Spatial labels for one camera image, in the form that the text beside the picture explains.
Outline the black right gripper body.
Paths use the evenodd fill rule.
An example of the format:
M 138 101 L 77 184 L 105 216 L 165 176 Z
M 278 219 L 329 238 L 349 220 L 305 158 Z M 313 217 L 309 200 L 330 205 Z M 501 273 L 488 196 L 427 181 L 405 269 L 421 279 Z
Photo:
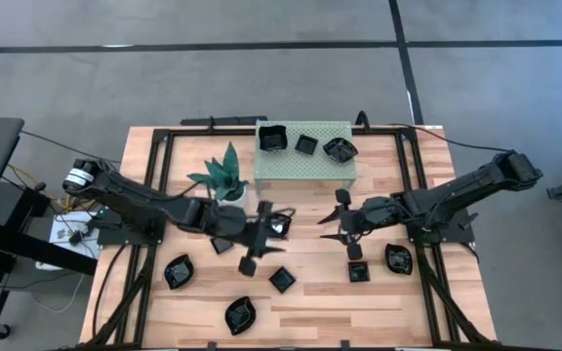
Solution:
M 396 204 L 388 197 L 367 199 L 358 210 L 340 215 L 339 234 L 343 244 L 355 244 L 372 231 L 396 224 Z

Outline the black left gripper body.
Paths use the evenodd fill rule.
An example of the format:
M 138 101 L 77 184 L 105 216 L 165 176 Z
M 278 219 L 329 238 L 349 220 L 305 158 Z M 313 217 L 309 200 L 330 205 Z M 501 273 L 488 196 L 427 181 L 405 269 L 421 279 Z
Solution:
M 248 249 L 267 247 L 267 222 L 257 220 L 255 216 L 247 216 L 240 207 L 215 205 L 217 228 L 219 235 L 225 240 L 241 244 Z

